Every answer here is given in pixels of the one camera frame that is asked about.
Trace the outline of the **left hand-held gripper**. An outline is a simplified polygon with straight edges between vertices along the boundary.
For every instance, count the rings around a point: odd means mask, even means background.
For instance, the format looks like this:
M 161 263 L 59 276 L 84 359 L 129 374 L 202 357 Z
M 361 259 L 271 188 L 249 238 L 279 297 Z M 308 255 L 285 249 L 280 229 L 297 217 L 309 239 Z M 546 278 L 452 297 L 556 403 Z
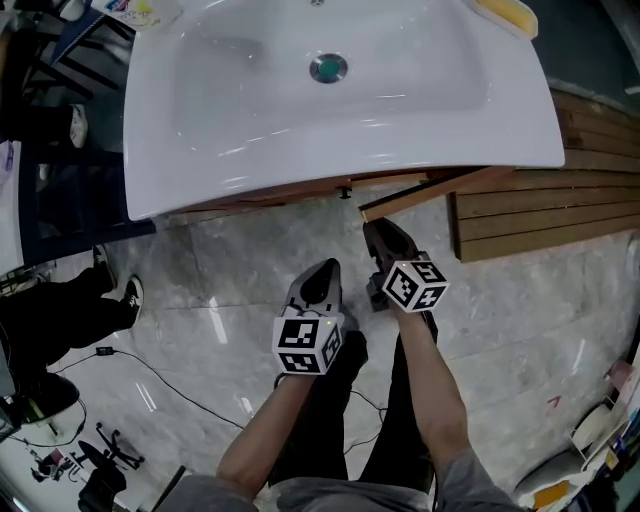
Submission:
M 325 259 L 290 285 L 285 304 L 273 321 L 272 352 L 289 375 L 324 375 L 343 343 L 341 267 Z

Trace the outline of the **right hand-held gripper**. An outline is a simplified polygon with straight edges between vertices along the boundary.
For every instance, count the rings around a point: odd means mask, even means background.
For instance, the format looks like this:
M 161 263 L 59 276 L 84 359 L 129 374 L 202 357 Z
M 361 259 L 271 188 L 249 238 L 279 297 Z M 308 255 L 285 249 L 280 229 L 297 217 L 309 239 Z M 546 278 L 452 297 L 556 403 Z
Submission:
M 373 309 L 383 311 L 394 303 L 406 313 L 432 310 L 449 282 L 428 253 L 386 218 L 366 222 L 363 233 L 378 268 L 366 287 Z

